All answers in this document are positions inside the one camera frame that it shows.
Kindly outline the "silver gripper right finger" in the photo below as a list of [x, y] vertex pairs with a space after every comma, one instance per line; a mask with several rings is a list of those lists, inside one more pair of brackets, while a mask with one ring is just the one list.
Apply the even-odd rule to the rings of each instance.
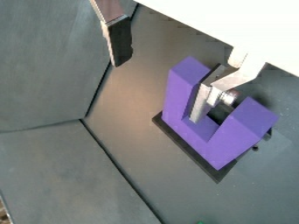
[[248, 83], [256, 77], [265, 60], [253, 53], [233, 48], [228, 64], [217, 65], [203, 78], [191, 106], [189, 120], [196, 123], [216, 107], [219, 102], [231, 105], [237, 98], [235, 87]]

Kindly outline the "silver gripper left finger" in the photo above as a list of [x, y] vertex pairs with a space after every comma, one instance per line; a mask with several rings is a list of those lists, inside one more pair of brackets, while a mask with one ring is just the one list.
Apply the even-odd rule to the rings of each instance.
[[97, 14], [111, 63], [121, 66], [132, 57], [131, 18], [124, 13], [119, 0], [89, 0]]

